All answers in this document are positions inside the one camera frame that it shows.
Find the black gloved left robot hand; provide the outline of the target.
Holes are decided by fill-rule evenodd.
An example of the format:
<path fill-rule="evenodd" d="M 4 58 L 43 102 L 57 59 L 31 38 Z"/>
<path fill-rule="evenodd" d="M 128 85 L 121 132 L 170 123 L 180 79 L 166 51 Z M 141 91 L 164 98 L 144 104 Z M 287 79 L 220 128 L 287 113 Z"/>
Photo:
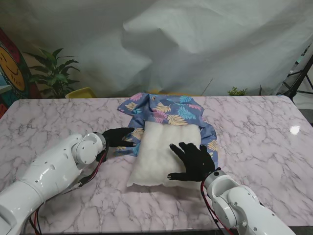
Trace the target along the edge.
<path fill-rule="evenodd" d="M 109 129 L 102 133 L 108 147 L 135 147 L 136 143 L 126 141 L 124 138 L 134 131 L 134 128 L 122 127 Z"/>

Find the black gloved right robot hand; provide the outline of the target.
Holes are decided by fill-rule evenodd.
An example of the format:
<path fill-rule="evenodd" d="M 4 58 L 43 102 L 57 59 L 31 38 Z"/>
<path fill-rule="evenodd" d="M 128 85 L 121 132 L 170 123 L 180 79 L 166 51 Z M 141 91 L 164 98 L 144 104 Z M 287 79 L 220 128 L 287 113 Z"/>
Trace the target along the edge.
<path fill-rule="evenodd" d="M 186 169 L 186 172 L 168 174 L 169 180 L 201 182 L 215 171 L 215 164 L 204 145 L 197 148 L 193 143 L 180 142 L 179 147 L 174 144 L 169 146 Z"/>

